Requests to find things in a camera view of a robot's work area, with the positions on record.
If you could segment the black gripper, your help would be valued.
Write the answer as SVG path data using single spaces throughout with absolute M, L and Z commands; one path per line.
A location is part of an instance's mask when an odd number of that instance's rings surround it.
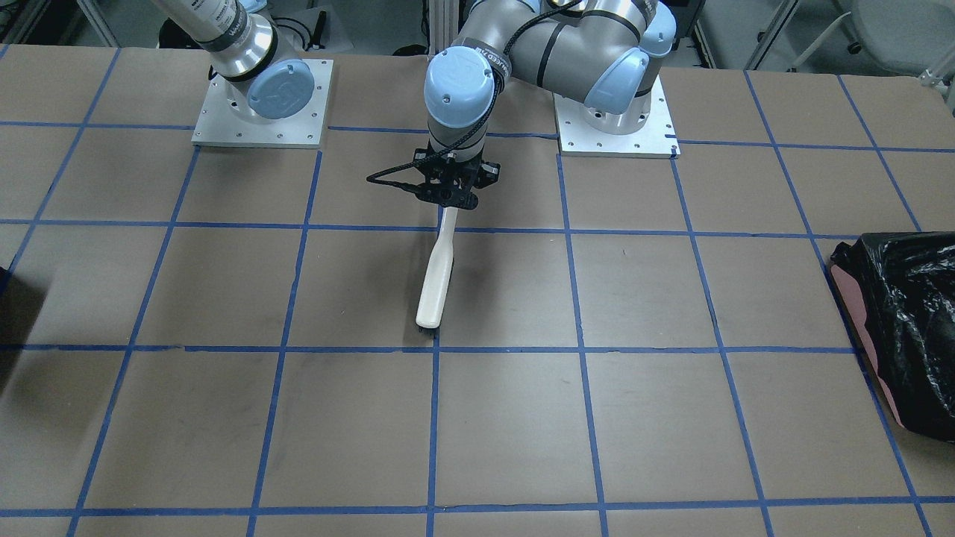
M 425 180 L 412 186 L 410 192 L 420 201 L 458 210 L 473 210 L 480 200 L 472 190 L 491 186 L 498 181 L 501 167 L 498 163 L 482 160 L 481 153 L 466 162 L 454 162 L 450 157 L 422 162 L 435 153 L 432 149 L 417 149 L 415 152 L 415 167 Z

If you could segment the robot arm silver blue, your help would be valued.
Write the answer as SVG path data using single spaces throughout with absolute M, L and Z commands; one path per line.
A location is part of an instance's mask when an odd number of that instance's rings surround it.
M 475 1 L 460 34 L 428 65 L 430 139 L 401 189 L 441 207 L 473 210 L 475 188 L 498 180 L 482 160 L 492 107 L 511 79 L 576 102 L 591 129 L 627 136 L 651 119 L 652 91 L 677 38 L 656 1 Z
M 260 118 L 289 118 L 313 97 L 310 67 L 269 18 L 249 13 L 239 1 L 154 4 L 211 55 L 214 71 Z

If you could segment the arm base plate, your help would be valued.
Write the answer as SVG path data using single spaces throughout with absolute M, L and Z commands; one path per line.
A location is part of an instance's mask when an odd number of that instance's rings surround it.
M 587 108 L 554 95 L 560 153 L 569 157 L 661 157 L 681 155 L 661 78 L 651 92 L 621 115 Z
M 291 59 L 269 67 L 240 91 L 212 78 L 193 144 L 219 148 L 318 149 L 330 101 L 331 59 Z

